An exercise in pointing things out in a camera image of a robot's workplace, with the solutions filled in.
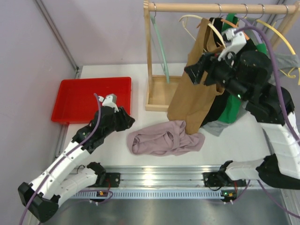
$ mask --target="wooden clothes rack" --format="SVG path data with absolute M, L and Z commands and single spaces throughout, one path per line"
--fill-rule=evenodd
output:
M 246 10 L 243 4 L 221 4 L 222 13 L 240 14 L 262 14 L 261 5 L 247 5 Z M 264 14 L 287 14 L 277 30 L 286 35 L 300 15 L 300 1 L 294 5 L 288 5 L 288 13 L 285 5 L 264 5 Z M 152 74 L 151 54 L 151 32 L 150 12 L 185 12 L 185 13 L 220 13 L 218 4 L 187 4 L 187 3 L 149 3 L 144 0 L 144 19 L 146 30 L 146 50 L 148 65 L 148 89 L 146 95 L 146 110 L 166 112 L 176 91 L 180 76 L 170 76 L 170 83 L 167 84 L 164 75 Z M 274 34 L 270 39 L 273 49 L 276 49 L 282 41 Z

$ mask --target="yellow hanger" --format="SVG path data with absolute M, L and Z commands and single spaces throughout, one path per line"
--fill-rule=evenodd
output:
M 187 30 L 186 28 L 186 25 L 187 25 L 187 22 L 188 22 L 188 18 L 189 17 L 193 17 L 193 18 L 197 18 L 199 20 L 202 20 L 203 18 L 201 16 L 198 16 L 198 15 L 184 15 L 182 16 L 180 19 L 179 19 L 179 22 L 183 19 L 183 18 L 186 18 L 186 21 L 182 21 L 182 26 L 183 28 L 187 31 L 187 33 L 196 41 L 196 38 L 194 38 L 194 36 Z M 220 39 L 221 41 L 221 44 L 225 46 L 225 43 L 224 43 L 224 40 L 223 40 L 223 37 L 222 35 L 220 34 L 220 32 L 214 27 L 214 25 L 212 25 L 211 23 L 208 24 L 209 27 L 213 30 L 213 32 L 215 32 L 215 34 L 217 35 L 217 37 Z
M 286 4 L 284 4 L 284 5 L 285 5 L 285 7 L 286 7 L 286 15 L 285 15 L 284 17 L 282 17 L 282 18 L 279 18 L 279 19 L 275 20 L 275 22 L 274 22 L 273 25 L 272 25 L 272 27 L 274 27 L 274 28 L 275 28 L 275 25 L 276 25 L 277 21 L 278 21 L 278 20 L 284 19 L 284 18 L 287 16 L 287 14 L 289 13 L 289 7 L 288 7 Z M 281 71 L 284 75 L 286 75 L 287 77 L 289 77 L 289 78 L 296 78 L 296 75 L 290 75 L 290 73 L 291 73 L 294 69 L 295 69 L 295 67 L 293 67 L 287 74 L 286 74 L 283 70 L 280 70 L 280 71 Z
M 288 49 L 290 50 L 290 52 L 295 55 L 296 52 L 294 51 L 293 47 L 291 46 L 291 44 L 286 40 L 286 38 L 278 31 L 276 30 L 273 26 L 265 23 L 264 21 L 261 21 L 261 20 L 256 20 L 258 23 L 266 26 L 267 28 L 271 29 L 272 31 L 275 32 L 275 34 L 277 34 L 283 41 L 284 43 L 286 44 L 286 46 L 288 47 Z M 288 74 L 286 74 L 283 70 L 280 70 L 283 74 L 285 74 L 287 77 L 290 77 L 290 78 L 295 78 L 296 75 L 290 75 L 290 73 L 294 70 L 295 68 L 292 68 Z M 299 80 L 298 80 L 298 85 L 300 85 L 300 67 L 298 68 L 298 72 L 299 72 Z

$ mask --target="pink cloth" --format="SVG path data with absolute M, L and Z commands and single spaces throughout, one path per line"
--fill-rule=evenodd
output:
M 199 151 L 204 143 L 204 135 L 187 135 L 185 127 L 186 123 L 183 120 L 146 127 L 130 133 L 127 146 L 135 155 L 179 156 L 190 151 Z

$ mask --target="wooden rod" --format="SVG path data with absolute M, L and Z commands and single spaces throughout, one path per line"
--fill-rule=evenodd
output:
M 292 26 L 297 22 L 299 16 L 300 16 L 300 1 L 295 2 L 295 7 L 296 10 L 293 14 L 289 14 L 287 15 L 282 22 L 280 23 L 280 25 L 278 26 L 277 30 L 283 35 L 285 36 L 288 31 L 292 28 Z M 271 39 L 270 42 L 272 44 L 272 47 L 274 50 L 277 49 L 277 47 L 279 46 L 279 44 L 281 43 L 282 39 L 277 35 L 274 34 Z
M 182 12 L 182 13 L 220 13 L 220 7 L 217 4 L 187 4 L 187 3 L 155 3 L 157 12 Z M 243 13 L 247 10 L 242 4 L 220 4 L 222 13 Z M 261 5 L 248 5 L 249 14 L 262 14 Z M 264 5 L 265 14 L 286 14 L 285 5 Z M 295 5 L 288 5 L 288 14 L 296 11 Z M 154 4 L 149 3 L 149 11 L 154 12 Z
M 144 0 L 144 19 L 146 31 L 146 53 L 148 66 L 148 91 L 152 93 L 152 53 L 151 53 L 151 30 L 150 30 L 150 13 L 148 5 L 149 0 Z

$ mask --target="wooden base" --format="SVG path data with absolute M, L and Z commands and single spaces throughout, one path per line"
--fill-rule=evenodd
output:
M 146 111 L 166 112 L 180 79 L 181 76 L 170 76 L 167 83 L 164 75 L 153 75 L 152 92 L 147 90 Z

